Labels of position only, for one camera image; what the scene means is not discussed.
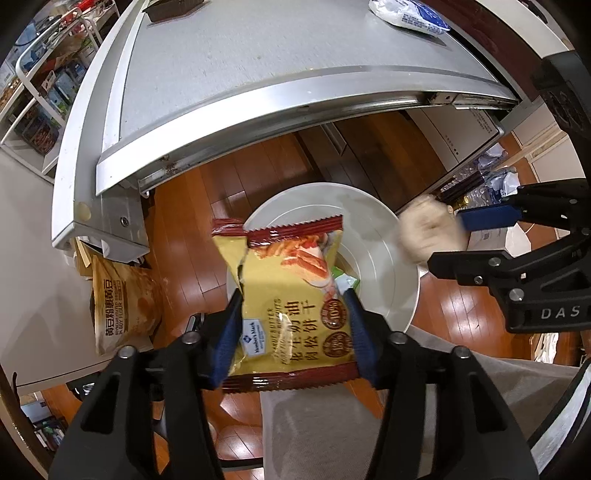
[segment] white bowl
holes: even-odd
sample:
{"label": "white bowl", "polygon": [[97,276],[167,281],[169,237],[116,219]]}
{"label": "white bowl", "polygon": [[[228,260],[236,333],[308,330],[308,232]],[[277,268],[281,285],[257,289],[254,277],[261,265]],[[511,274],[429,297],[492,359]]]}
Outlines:
{"label": "white bowl", "polygon": [[[378,199],[339,183],[308,183],[278,193],[245,222],[246,230],[343,215],[339,253],[358,274],[366,310],[384,316],[392,330],[406,331],[417,308],[418,268],[398,247],[398,219]],[[226,289],[236,283],[228,272]]]}

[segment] gray pants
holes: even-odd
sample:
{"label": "gray pants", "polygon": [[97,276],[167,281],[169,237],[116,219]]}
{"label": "gray pants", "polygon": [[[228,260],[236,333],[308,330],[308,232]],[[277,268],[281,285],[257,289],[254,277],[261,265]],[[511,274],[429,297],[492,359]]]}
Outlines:
{"label": "gray pants", "polygon": [[[431,349],[449,351],[453,347],[413,326],[407,333]],[[540,425],[578,371],[561,365],[476,356],[525,438]],[[380,394],[384,400],[385,393]],[[430,404],[434,404],[434,396],[430,401],[428,392]],[[265,480],[365,478],[380,422],[344,385],[263,392],[261,406]],[[433,453],[433,411],[427,408],[423,447],[427,465]]]}

